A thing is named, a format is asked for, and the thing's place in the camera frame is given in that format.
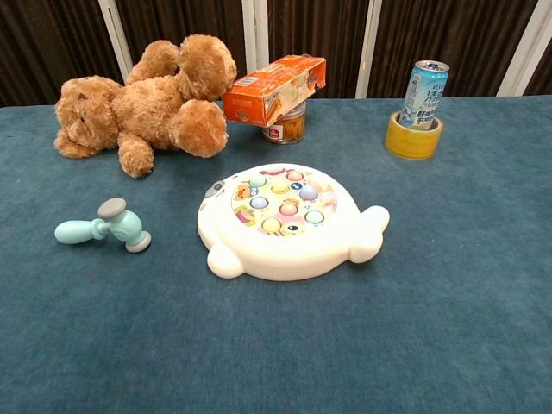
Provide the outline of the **mint green toy hammer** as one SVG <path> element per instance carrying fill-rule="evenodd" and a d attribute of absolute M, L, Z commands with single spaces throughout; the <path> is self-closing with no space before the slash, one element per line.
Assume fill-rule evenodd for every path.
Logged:
<path fill-rule="evenodd" d="M 120 197 L 104 201 L 98 207 L 96 219 L 65 221 L 54 231 L 55 239 L 64 244 L 102 240 L 108 234 L 125 242 L 125 248 L 130 253 L 140 253 L 152 241 L 150 233 L 142 229 L 141 219 L 127 209 L 126 201 Z"/>

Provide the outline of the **white whack-a-mole toy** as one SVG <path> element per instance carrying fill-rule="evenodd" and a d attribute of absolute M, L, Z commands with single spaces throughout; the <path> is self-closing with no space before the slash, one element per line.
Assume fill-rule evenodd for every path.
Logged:
<path fill-rule="evenodd" d="M 371 260 L 389 220 L 382 206 L 360 210 L 324 172 L 272 163 L 214 182 L 198 210 L 198 233 L 216 276 L 293 281 L 320 276 L 346 260 Z"/>

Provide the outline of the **glass jar with orange fruit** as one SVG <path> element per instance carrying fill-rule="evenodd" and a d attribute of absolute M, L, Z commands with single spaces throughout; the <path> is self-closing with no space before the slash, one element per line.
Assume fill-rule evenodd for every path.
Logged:
<path fill-rule="evenodd" d="M 293 110 L 282 116 L 273 125 L 263 128 L 264 137 L 277 144 L 299 142 L 304 137 L 306 102 L 303 101 Z"/>

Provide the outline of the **orange cardboard snack box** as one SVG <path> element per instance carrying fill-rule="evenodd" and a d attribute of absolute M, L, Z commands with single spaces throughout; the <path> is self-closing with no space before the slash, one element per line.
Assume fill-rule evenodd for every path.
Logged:
<path fill-rule="evenodd" d="M 326 85 L 326 59 L 286 55 L 236 80 L 222 96 L 233 122 L 268 127 Z"/>

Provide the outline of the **yellow tape roll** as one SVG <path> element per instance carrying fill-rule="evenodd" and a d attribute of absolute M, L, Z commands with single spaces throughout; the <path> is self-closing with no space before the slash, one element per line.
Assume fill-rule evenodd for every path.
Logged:
<path fill-rule="evenodd" d="M 441 138 L 444 123 L 438 117 L 432 121 L 430 129 L 409 129 L 399 123 L 399 111 L 393 112 L 388 121 L 386 149 L 399 157 L 408 160 L 426 160 L 435 153 Z"/>

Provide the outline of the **brown teddy bear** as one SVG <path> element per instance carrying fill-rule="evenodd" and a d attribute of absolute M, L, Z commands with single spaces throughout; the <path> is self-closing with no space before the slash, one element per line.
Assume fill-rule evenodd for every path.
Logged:
<path fill-rule="evenodd" d="M 73 159 L 115 148 L 122 170 L 135 179 L 152 172 L 157 149 L 212 157 L 229 137 L 216 101 L 236 74 L 231 52 L 215 36 L 191 34 L 180 45 L 154 41 L 123 85 L 94 75 L 61 86 L 54 146 Z"/>

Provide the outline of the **light blue drink can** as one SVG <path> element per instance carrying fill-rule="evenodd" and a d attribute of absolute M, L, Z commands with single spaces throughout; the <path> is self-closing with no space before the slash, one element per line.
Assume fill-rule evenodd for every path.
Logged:
<path fill-rule="evenodd" d="M 449 66 L 435 60 L 419 60 L 411 71 L 399 123 L 415 130 L 429 130 L 445 85 Z"/>

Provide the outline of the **white partition frame post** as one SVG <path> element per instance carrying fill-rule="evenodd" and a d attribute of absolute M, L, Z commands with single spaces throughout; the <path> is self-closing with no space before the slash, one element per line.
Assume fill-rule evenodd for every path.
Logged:
<path fill-rule="evenodd" d="M 241 0 L 247 73 L 270 63 L 267 0 Z"/>
<path fill-rule="evenodd" d="M 119 71 L 124 84 L 133 68 L 127 38 L 117 8 L 116 0 L 97 0 L 107 28 L 111 46 L 116 56 Z"/>
<path fill-rule="evenodd" d="M 361 60 L 354 94 L 355 99 L 364 99 L 367 97 L 382 3 L 383 0 L 369 1 L 361 49 Z"/>
<path fill-rule="evenodd" d="M 552 0 L 538 0 L 497 91 L 521 97 L 552 40 Z"/>

